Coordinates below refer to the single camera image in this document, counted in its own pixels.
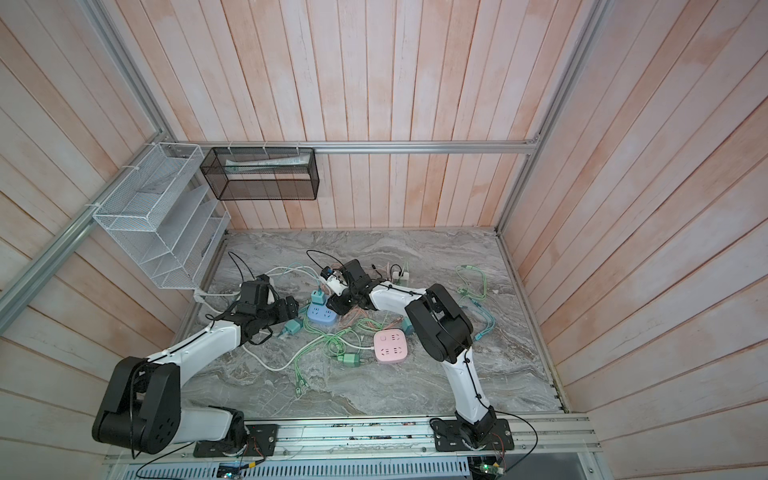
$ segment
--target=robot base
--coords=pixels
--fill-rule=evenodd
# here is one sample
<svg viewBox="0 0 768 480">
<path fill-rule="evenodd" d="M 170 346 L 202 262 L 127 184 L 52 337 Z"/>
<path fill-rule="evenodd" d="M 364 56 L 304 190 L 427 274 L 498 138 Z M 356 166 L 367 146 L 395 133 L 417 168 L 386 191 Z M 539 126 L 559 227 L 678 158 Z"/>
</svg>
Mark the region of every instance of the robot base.
<svg viewBox="0 0 768 480">
<path fill-rule="evenodd" d="M 277 440 L 276 424 L 246 425 L 245 452 L 237 452 L 235 456 L 243 457 L 270 457 L 275 454 L 275 442 Z M 227 450 L 227 444 L 219 442 L 198 442 L 194 447 L 195 458 L 212 458 L 232 456 L 232 451 Z"/>
<path fill-rule="evenodd" d="M 444 420 L 443 422 L 445 423 L 441 423 L 441 434 L 435 432 L 435 449 L 438 452 L 464 452 L 468 450 L 461 434 L 461 427 L 464 423 L 461 420 Z M 480 441 L 480 445 L 480 450 L 495 449 L 501 452 L 503 449 L 511 452 L 515 448 L 515 443 L 512 441 L 509 422 L 505 419 L 496 419 L 490 432 Z"/>
</svg>

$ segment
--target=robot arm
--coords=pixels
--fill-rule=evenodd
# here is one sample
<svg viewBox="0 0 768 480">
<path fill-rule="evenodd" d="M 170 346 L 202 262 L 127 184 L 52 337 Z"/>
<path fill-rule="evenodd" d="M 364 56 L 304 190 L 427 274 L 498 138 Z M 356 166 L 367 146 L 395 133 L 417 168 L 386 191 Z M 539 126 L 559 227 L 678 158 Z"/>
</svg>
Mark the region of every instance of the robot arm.
<svg viewBox="0 0 768 480">
<path fill-rule="evenodd" d="M 225 455 L 239 454 L 247 438 L 243 414 L 224 407 L 182 409 L 181 387 L 217 357 L 253 343 L 261 329 L 271 336 L 270 326 L 298 312 L 295 299 L 280 298 L 268 276 L 244 282 L 240 300 L 205 329 L 145 359 L 127 357 L 115 366 L 91 431 L 94 440 L 146 453 L 210 440 Z"/>
<path fill-rule="evenodd" d="M 440 362 L 456 401 L 460 435 L 478 447 L 496 423 L 496 414 L 483 394 L 472 354 L 472 323 L 443 285 L 411 289 L 383 279 L 372 279 L 351 260 L 323 276 L 334 294 L 327 306 L 339 315 L 357 305 L 367 310 L 388 310 L 407 316 L 424 350 Z"/>
</svg>

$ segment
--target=marble tabletop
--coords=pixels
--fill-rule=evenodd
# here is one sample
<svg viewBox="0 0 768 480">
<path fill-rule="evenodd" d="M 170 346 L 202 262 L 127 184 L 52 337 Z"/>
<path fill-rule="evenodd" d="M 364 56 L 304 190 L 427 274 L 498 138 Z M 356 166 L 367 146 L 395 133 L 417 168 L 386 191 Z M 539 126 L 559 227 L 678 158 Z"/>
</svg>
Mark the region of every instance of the marble tabletop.
<svg viewBox="0 0 768 480">
<path fill-rule="evenodd" d="M 485 394 L 497 409 L 508 412 L 557 411 L 555 397 L 545 367 L 535 348 L 531 331 L 523 316 L 504 265 L 494 232 L 462 230 L 293 230 L 232 233 L 227 251 L 240 255 L 256 275 L 275 266 L 299 262 L 314 266 L 306 249 L 331 253 L 342 261 L 357 258 L 366 269 L 371 265 L 386 268 L 397 263 L 409 271 L 409 285 L 427 287 L 443 284 L 459 303 L 456 290 L 463 286 L 455 273 L 456 265 L 470 264 L 488 277 L 488 298 L 482 304 L 497 320 L 494 330 L 475 341 L 475 366 Z M 323 265 L 332 262 L 317 255 Z M 246 278 L 250 275 L 245 268 Z M 478 274 L 466 273 L 473 288 L 481 286 Z M 316 283 L 307 275 L 287 273 L 276 276 L 281 295 L 294 295 L 304 305 Z M 240 283 L 240 274 L 225 254 L 210 285 L 210 292 L 231 292 Z M 209 297 L 223 308 L 223 300 Z M 207 321 L 203 307 L 197 325 Z M 387 322 L 392 314 L 368 312 L 373 319 Z M 475 333 L 485 321 L 472 308 L 468 314 Z M 364 345 L 372 345 L 370 334 L 361 333 Z M 303 329 L 295 336 L 270 339 L 261 346 L 245 348 L 256 353 L 267 365 L 279 368 L 314 336 Z M 354 336 L 346 336 L 356 341 Z M 402 363 L 383 365 L 373 351 L 361 351 L 362 365 L 348 367 L 329 358 L 318 348 L 301 357 L 300 370 L 308 386 L 296 394 L 292 366 L 279 372 L 264 369 L 243 347 L 214 360 L 182 389 L 184 406 L 227 406 L 245 412 L 247 418 L 316 418 L 361 415 L 452 415 L 453 394 L 443 368 L 422 348 L 418 338 L 408 337 L 408 356 Z"/>
</svg>

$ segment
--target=white wire basket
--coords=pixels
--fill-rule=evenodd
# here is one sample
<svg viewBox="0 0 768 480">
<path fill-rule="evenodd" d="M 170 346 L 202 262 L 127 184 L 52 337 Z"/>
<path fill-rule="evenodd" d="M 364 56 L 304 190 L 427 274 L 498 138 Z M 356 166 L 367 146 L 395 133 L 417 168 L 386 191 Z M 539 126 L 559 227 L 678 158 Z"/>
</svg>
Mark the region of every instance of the white wire basket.
<svg viewBox="0 0 768 480">
<path fill-rule="evenodd" d="M 206 185 L 184 191 L 202 160 L 197 145 L 156 145 L 94 215 L 160 288 L 198 287 L 229 224 Z"/>
<path fill-rule="evenodd" d="M 156 231 L 201 163 L 200 145 L 155 145 L 94 218 L 106 230 Z"/>
</svg>

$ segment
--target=blue power strip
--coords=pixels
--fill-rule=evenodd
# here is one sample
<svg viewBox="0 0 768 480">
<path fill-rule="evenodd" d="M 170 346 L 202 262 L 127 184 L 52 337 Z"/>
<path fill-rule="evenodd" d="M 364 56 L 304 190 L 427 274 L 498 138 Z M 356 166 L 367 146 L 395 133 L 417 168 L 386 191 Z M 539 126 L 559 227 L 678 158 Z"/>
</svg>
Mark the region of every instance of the blue power strip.
<svg viewBox="0 0 768 480">
<path fill-rule="evenodd" d="M 306 311 L 306 318 L 320 325 L 333 325 L 339 319 L 339 314 L 325 305 L 311 303 Z"/>
</svg>

